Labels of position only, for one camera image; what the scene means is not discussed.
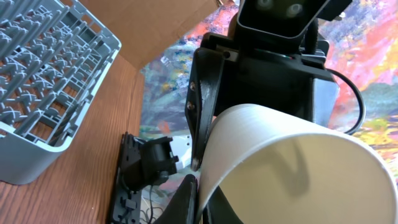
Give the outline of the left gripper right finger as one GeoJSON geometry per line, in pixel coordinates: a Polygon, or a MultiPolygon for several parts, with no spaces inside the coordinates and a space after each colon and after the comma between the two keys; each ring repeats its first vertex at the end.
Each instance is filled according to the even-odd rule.
{"type": "Polygon", "coordinates": [[[235,214],[220,187],[215,189],[203,211],[203,223],[243,224],[237,214],[235,214]]]}

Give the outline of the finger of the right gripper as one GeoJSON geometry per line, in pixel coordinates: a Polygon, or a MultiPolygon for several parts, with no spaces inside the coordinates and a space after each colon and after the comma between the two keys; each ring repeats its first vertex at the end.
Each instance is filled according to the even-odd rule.
{"type": "Polygon", "coordinates": [[[193,54],[185,116],[192,136],[191,169],[194,171],[201,167],[210,136],[223,66],[221,52],[200,47],[193,54]]]}

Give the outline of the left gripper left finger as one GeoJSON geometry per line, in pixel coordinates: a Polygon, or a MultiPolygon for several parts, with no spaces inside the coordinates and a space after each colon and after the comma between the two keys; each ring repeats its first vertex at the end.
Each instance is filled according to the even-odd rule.
{"type": "Polygon", "coordinates": [[[197,178],[192,174],[186,175],[154,224],[194,224],[197,190],[197,178]]]}

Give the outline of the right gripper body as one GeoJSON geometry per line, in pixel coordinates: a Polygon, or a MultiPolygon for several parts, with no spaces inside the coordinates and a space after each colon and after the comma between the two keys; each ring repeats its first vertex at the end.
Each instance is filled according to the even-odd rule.
{"type": "Polygon", "coordinates": [[[311,28],[328,1],[243,1],[227,37],[207,33],[200,47],[221,52],[214,116],[245,103],[327,126],[338,87],[311,28]]]}

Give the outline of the white paper cup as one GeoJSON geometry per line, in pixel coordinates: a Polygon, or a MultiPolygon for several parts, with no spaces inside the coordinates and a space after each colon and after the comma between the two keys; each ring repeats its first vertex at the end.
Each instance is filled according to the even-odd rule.
{"type": "Polygon", "coordinates": [[[397,186],[365,142],[260,105],[211,125],[198,213],[220,188],[244,223],[396,223],[397,186]]]}

